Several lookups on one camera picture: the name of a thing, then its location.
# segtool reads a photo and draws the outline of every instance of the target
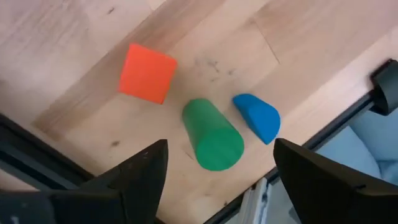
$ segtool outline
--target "wooden block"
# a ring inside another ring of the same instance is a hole
[[[131,44],[122,70],[119,91],[162,104],[177,61],[171,57]]]

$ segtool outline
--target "cube face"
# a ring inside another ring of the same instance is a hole
[[[177,62],[162,53],[131,44],[124,62],[119,91],[162,104]]]

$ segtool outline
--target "blue half-cylinder block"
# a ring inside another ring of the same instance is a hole
[[[252,94],[240,94],[232,99],[249,128],[261,141],[271,143],[280,128],[278,111]]]

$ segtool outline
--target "wooden table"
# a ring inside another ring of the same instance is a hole
[[[168,139],[167,223],[203,223],[274,167],[234,95],[275,106],[279,136],[302,144],[398,57],[396,0],[163,1],[0,0],[0,110],[94,174]],[[117,92],[130,42],[178,60],[163,105]],[[198,97],[245,140],[224,172],[198,165],[181,122]]]

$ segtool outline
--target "green cylinder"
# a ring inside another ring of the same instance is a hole
[[[220,171],[233,166],[242,156],[242,136],[207,99],[189,101],[182,119],[199,164]]]

